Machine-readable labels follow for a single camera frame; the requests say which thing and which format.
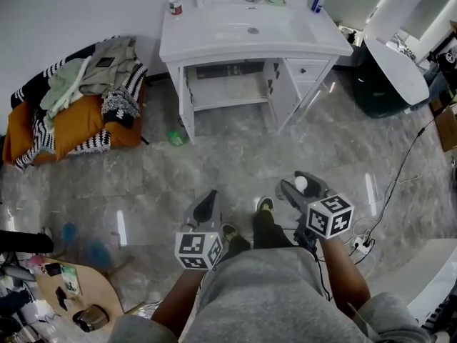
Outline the green packet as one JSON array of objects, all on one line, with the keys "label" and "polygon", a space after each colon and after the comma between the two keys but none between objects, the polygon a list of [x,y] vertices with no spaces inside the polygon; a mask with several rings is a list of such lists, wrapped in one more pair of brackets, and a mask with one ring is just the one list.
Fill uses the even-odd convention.
[{"label": "green packet", "polygon": [[76,268],[61,264],[60,270],[64,286],[67,292],[75,296],[81,295],[81,287],[79,285],[79,279]]}]

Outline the person's grey shirt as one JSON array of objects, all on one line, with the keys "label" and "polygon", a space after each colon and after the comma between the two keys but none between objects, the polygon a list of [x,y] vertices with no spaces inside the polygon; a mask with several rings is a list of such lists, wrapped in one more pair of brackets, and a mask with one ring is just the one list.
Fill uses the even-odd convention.
[{"label": "person's grey shirt", "polygon": [[203,278],[177,339],[135,315],[119,318],[108,343],[431,343],[402,301],[372,295],[347,317],[325,299],[317,263],[298,247],[251,249]]}]

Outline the wooden table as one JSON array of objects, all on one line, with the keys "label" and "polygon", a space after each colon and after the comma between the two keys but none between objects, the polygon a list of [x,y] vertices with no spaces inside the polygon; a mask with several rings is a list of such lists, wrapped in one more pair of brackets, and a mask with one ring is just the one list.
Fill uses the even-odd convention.
[{"label": "wooden table", "polygon": [[[100,306],[107,314],[109,322],[100,331],[109,333],[114,327],[118,317],[124,315],[119,297],[110,281],[94,268],[59,261],[57,259],[44,258],[46,264],[59,263],[65,267],[73,267],[76,270],[76,277],[79,283],[79,295],[74,295],[66,290],[63,277],[58,274],[49,276],[47,273],[36,274],[36,283],[39,292],[49,306],[61,317],[72,321],[75,313],[84,310],[91,305]],[[61,287],[69,299],[76,298],[67,310],[63,309],[58,301],[56,290]]]}]

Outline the cardboard box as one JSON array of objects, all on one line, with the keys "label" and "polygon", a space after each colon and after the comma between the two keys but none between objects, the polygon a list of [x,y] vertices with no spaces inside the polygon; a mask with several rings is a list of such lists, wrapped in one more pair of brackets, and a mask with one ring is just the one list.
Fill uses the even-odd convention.
[{"label": "cardboard box", "polygon": [[457,149],[457,104],[447,106],[435,116],[435,124],[444,152]]}]

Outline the white power strip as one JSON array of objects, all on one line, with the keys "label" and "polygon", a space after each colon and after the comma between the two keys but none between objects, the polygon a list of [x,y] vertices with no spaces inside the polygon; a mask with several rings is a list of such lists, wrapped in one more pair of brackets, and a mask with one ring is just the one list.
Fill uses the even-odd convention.
[{"label": "white power strip", "polygon": [[354,236],[350,241],[351,252],[350,255],[357,253],[366,256],[374,247],[375,240],[368,236]]}]

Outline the white curved furniture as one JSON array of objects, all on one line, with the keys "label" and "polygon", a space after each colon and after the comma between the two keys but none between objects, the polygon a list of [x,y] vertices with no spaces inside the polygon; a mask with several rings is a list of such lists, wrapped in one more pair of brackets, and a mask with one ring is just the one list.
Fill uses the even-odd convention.
[{"label": "white curved furniture", "polygon": [[457,239],[430,239],[408,263],[405,299],[412,315],[424,324],[457,281]]}]

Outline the black white speckled knit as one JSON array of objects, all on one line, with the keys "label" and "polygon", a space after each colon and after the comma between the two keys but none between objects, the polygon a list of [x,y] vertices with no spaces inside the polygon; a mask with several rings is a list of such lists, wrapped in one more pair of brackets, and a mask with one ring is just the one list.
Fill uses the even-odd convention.
[{"label": "black white speckled knit", "polygon": [[115,122],[132,129],[134,120],[140,117],[139,105],[123,86],[102,95],[101,115],[105,124]]}]

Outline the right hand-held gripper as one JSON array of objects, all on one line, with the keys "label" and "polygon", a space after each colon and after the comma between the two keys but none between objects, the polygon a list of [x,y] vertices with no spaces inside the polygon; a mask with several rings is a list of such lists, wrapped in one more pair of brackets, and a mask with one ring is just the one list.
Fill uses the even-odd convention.
[{"label": "right hand-held gripper", "polygon": [[345,194],[328,190],[327,183],[311,173],[295,171],[293,175],[307,178],[305,191],[300,193],[291,182],[282,179],[276,185],[276,197],[301,213],[293,239],[316,257],[318,239],[332,239],[348,231],[354,205]]}]

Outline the person's black trousers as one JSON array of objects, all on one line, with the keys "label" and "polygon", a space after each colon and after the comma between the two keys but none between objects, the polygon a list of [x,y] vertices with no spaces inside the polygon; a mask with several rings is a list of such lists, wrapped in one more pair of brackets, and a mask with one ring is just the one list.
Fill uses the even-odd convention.
[{"label": "person's black trousers", "polygon": [[[286,247],[294,247],[294,244],[287,238],[282,228],[275,223],[273,214],[265,211],[255,214],[253,218],[253,248]],[[251,251],[251,244],[239,234],[228,244],[228,251],[220,259],[220,262],[246,251]]]}]

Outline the person's left forearm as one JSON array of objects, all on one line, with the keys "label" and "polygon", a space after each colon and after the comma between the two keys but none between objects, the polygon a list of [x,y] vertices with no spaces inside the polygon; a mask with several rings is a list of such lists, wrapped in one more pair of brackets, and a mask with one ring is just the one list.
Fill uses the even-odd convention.
[{"label": "person's left forearm", "polygon": [[185,269],[151,316],[178,339],[191,315],[206,270]]}]

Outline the orange bench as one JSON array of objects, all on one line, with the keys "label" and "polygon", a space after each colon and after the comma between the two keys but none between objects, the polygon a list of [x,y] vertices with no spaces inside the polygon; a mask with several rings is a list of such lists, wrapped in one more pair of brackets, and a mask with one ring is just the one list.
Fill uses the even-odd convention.
[{"label": "orange bench", "polygon": [[105,152],[141,143],[142,119],[130,120],[123,112],[103,118],[100,95],[83,96],[60,111],[50,132],[39,107],[48,90],[48,80],[39,74],[11,95],[3,162],[23,170],[30,164],[59,161],[73,154]]}]

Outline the person's right forearm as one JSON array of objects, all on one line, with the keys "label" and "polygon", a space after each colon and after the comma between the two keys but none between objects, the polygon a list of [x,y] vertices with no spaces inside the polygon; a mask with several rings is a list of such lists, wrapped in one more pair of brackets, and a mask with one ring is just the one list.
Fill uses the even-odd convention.
[{"label": "person's right forearm", "polygon": [[335,304],[339,310],[352,319],[371,298],[366,280],[350,258],[339,237],[320,238],[319,242]]}]

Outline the person's left shoe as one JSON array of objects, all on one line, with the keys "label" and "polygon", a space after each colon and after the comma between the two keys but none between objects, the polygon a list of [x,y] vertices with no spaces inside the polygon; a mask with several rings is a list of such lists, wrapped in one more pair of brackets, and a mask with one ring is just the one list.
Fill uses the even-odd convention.
[{"label": "person's left shoe", "polygon": [[230,243],[234,237],[239,235],[238,229],[231,224],[224,223],[222,224],[223,237],[226,243]]}]

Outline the white cabinet door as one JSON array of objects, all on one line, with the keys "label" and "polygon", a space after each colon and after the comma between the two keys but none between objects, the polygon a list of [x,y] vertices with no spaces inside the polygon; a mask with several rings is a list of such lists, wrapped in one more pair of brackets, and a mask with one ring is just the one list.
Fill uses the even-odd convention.
[{"label": "white cabinet door", "polygon": [[[275,79],[273,63],[279,62],[279,77]],[[285,59],[271,58],[266,59],[263,66],[263,77],[266,82],[266,94],[268,104],[272,113],[274,124],[278,131],[281,131],[289,121],[297,106],[299,105],[299,95],[291,76],[290,69],[286,65]],[[273,92],[268,92],[268,80],[273,80]]]},{"label": "white cabinet door", "polygon": [[181,122],[188,134],[192,144],[195,144],[195,116],[194,105],[190,101],[189,90],[190,86],[186,85],[184,73],[187,71],[185,66],[179,67],[179,82],[178,82],[178,95],[179,95],[179,115]]}]

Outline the white sink vanity cabinet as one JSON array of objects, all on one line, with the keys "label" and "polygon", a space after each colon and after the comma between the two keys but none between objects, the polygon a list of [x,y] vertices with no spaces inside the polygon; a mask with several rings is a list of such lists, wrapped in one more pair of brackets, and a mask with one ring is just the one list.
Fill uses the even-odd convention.
[{"label": "white sink vanity cabinet", "polygon": [[[318,85],[336,63],[338,56],[308,54],[304,58],[277,58],[285,59],[299,95],[299,105],[293,113],[294,115],[298,109],[305,107]],[[268,104],[266,82],[263,77],[263,66],[266,59],[245,59],[185,66],[189,75],[189,86],[194,96],[194,116],[198,111],[209,109]],[[177,76],[173,79],[177,94],[179,67]],[[306,73],[301,73],[302,68],[306,70]]]}]

